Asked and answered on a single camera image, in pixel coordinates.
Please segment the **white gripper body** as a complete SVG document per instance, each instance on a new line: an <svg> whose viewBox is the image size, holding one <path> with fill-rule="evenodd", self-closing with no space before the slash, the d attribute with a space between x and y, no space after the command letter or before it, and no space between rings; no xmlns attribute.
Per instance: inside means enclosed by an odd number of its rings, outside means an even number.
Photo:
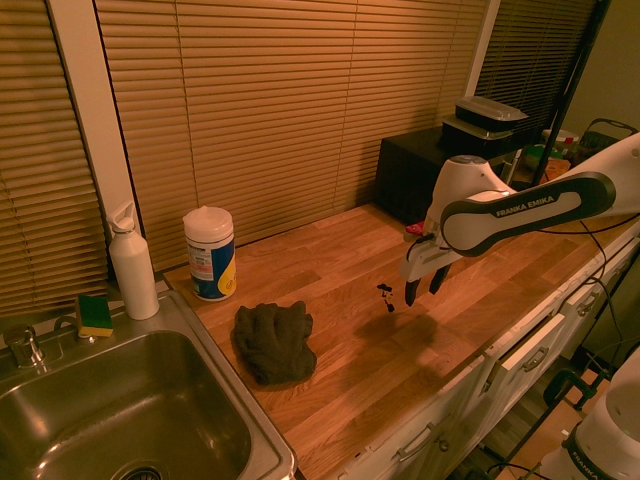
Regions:
<svg viewBox="0 0 640 480"><path fill-rule="evenodd" d="M428 234L410 246L399 272L407 282L414 282L453 262L454 251L436 235Z"/></svg>

